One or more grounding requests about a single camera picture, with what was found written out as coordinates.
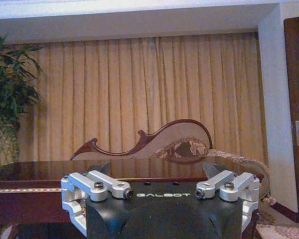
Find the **galbot logo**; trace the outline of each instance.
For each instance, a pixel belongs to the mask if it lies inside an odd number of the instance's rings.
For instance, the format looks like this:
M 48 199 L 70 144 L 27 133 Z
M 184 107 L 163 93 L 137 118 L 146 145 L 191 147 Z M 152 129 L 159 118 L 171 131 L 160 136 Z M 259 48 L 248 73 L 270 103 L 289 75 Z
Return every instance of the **galbot logo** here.
M 153 197 L 153 198 L 179 198 L 179 197 L 188 197 L 190 193 L 137 193 L 136 196 L 139 198 Z

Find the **plant pot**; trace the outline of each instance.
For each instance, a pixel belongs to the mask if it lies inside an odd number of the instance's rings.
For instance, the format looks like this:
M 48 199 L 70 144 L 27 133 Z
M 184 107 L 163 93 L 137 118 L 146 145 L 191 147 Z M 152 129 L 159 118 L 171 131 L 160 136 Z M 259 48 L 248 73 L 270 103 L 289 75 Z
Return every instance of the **plant pot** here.
M 0 167 L 15 163 L 19 159 L 17 130 L 12 124 L 0 125 Z

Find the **potted plant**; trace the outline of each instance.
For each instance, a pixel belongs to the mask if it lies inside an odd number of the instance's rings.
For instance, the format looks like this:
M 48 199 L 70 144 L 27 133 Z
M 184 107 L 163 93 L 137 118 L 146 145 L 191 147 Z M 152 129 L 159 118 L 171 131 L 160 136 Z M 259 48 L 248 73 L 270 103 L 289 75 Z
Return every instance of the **potted plant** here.
M 31 56 L 31 52 L 40 48 L 4 45 L 4 40 L 5 37 L 0 37 L 0 166 L 18 161 L 19 118 L 39 101 L 39 94 L 31 84 L 36 72 L 30 72 L 27 66 L 33 64 L 35 71 L 42 71 Z

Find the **floral upholstery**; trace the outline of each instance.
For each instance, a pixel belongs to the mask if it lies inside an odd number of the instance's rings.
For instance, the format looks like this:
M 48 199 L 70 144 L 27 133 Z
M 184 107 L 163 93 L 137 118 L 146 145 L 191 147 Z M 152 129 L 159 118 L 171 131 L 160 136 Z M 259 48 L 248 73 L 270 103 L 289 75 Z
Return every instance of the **floral upholstery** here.
M 197 138 L 181 138 L 163 149 L 156 151 L 149 158 L 158 158 L 175 163 L 194 163 L 200 161 L 208 153 L 206 145 Z

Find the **white wall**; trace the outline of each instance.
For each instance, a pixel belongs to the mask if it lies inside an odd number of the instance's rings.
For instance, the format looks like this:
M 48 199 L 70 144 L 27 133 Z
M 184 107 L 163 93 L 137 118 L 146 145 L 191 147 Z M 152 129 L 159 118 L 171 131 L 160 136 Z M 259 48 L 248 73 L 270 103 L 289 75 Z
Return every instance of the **white wall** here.
M 258 26 L 272 196 L 298 212 L 292 144 L 284 19 L 299 16 L 299 3 L 281 3 Z

